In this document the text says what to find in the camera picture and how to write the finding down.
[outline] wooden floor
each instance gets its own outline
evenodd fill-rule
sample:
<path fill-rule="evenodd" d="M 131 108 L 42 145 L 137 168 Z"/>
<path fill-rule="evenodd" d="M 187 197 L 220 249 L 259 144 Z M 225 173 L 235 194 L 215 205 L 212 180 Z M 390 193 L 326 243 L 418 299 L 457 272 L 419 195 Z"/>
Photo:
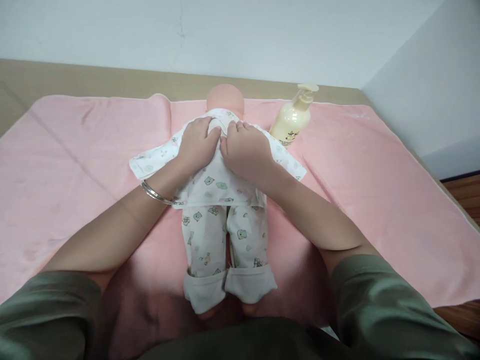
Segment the wooden floor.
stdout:
<path fill-rule="evenodd" d="M 447 181 L 443 185 L 480 226 L 480 174 Z M 480 299 L 459 306 L 438 307 L 435 312 L 459 333 L 480 344 Z"/>

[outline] olive green sleeve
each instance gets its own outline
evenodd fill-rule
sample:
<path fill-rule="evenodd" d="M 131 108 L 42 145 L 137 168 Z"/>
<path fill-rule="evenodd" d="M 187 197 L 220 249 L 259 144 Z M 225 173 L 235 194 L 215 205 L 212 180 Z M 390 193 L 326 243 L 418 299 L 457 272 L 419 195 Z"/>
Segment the olive green sleeve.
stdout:
<path fill-rule="evenodd" d="M 357 255 L 333 271 L 338 337 L 366 358 L 465 359 L 480 350 L 439 317 L 383 258 Z"/>
<path fill-rule="evenodd" d="M 83 359 L 102 296 L 76 272 L 44 272 L 0 305 L 0 359 Z"/>

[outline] green shirt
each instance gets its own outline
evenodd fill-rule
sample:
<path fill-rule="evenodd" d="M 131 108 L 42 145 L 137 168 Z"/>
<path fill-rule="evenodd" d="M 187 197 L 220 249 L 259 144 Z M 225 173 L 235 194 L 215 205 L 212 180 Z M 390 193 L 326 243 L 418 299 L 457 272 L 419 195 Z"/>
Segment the green shirt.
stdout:
<path fill-rule="evenodd" d="M 139 359 L 465 359 L 480 350 L 382 258 L 345 259 L 331 281 L 341 342 L 285 318 L 257 318 L 155 345 Z M 45 272 L 0 306 L 0 359 L 87 359 L 101 291 L 77 272 Z"/>

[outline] printed baby shirt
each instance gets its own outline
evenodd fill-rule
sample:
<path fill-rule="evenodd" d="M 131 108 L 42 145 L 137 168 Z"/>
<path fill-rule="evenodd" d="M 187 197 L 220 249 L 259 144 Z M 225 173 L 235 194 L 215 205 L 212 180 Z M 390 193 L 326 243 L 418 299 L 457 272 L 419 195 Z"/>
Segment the printed baby shirt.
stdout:
<path fill-rule="evenodd" d="M 204 117 L 207 116 L 213 118 L 208 132 L 210 133 L 215 127 L 220 127 L 222 136 L 227 136 L 228 126 L 232 120 L 239 121 L 238 117 L 231 111 L 220 108 L 210 110 L 204 115 Z M 182 135 L 187 125 L 188 123 L 173 135 L 166 144 L 142 152 L 130 160 L 130 168 L 137 179 L 149 178 L 177 156 L 182 143 Z M 307 173 L 305 168 L 288 153 L 277 139 L 259 126 L 253 126 L 267 137 L 273 159 L 292 176 L 299 181 L 302 180 Z M 249 181 L 236 176 L 225 166 L 220 152 L 220 141 L 216 146 L 211 162 L 179 190 L 175 195 L 175 201 L 174 209 L 212 205 L 266 207 L 267 204 L 267 198 L 261 191 L 256 189 Z"/>

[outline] folded pant cuff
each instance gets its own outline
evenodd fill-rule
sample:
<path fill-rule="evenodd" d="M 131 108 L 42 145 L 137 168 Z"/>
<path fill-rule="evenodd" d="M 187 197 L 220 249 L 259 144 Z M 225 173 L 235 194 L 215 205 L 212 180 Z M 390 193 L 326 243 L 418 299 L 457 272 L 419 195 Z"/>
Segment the folded pant cuff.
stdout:
<path fill-rule="evenodd" d="M 195 314 L 207 312 L 225 298 L 224 283 L 226 276 L 226 271 L 207 277 L 193 277 L 188 273 L 185 274 L 183 291 Z"/>
<path fill-rule="evenodd" d="M 277 289 L 270 264 L 260 267 L 230 268 L 225 280 L 225 291 L 245 304 L 256 304 L 271 290 Z"/>

